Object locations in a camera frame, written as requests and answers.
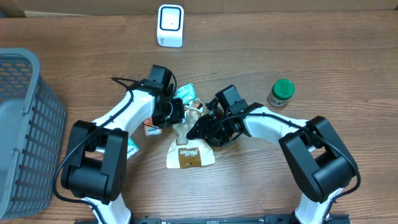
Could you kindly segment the orange tissue pack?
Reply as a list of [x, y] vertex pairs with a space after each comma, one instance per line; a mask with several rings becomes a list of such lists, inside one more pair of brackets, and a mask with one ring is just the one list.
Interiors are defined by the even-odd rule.
[[160, 135], [162, 133], [162, 130], [153, 124], [151, 117], [145, 119], [143, 121], [143, 125], [146, 136], [155, 136], [155, 135]]

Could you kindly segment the beige Pantree snack bag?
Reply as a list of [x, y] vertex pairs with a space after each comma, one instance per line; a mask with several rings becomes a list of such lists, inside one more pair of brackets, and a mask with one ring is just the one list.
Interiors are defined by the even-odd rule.
[[213, 149], [204, 139], [189, 140], [186, 135], [198, 119], [208, 110], [199, 98], [191, 100], [184, 106], [185, 121], [172, 126], [177, 137], [172, 141], [166, 158], [168, 169], [186, 169], [205, 167], [215, 163]]

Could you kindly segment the teal snack packet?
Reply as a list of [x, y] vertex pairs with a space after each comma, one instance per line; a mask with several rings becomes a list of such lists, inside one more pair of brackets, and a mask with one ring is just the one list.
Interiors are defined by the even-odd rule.
[[192, 83], [187, 83], [181, 86], [174, 96], [174, 99], [176, 98], [180, 98], [184, 105], [188, 105], [189, 102], [196, 98], [194, 85]]

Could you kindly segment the teal tissue pack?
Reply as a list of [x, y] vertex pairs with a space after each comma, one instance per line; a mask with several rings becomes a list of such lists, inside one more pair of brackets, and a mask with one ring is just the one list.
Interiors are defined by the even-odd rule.
[[129, 138], [127, 142], [127, 160], [132, 158], [137, 152], [139, 152], [139, 147], [132, 138]]

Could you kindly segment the green lid jar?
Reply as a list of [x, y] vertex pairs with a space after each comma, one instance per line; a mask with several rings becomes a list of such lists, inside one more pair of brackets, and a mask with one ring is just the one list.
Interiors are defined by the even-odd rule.
[[288, 79], [277, 80], [267, 96], [268, 102], [275, 107], [285, 106], [295, 93], [294, 84]]

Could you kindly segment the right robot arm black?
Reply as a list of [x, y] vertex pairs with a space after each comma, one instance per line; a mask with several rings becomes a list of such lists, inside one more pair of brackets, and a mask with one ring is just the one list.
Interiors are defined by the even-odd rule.
[[359, 169], [326, 118], [293, 119], [260, 103], [249, 105], [234, 85], [216, 93], [206, 107], [210, 113], [197, 120], [187, 139], [221, 147], [244, 134], [282, 149], [302, 196], [292, 213], [265, 215], [264, 223], [350, 223], [348, 215], [330, 210], [338, 198], [359, 188]]

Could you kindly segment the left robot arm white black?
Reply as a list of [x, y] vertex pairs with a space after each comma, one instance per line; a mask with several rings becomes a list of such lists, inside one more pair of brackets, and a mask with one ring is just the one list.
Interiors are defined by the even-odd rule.
[[128, 141], [146, 119], [157, 128], [183, 121], [177, 81], [166, 67], [153, 65], [148, 78], [131, 80], [111, 111], [72, 126], [64, 160], [52, 182], [54, 196], [88, 205], [95, 223], [134, 223], [121, 194], [126, 182]]

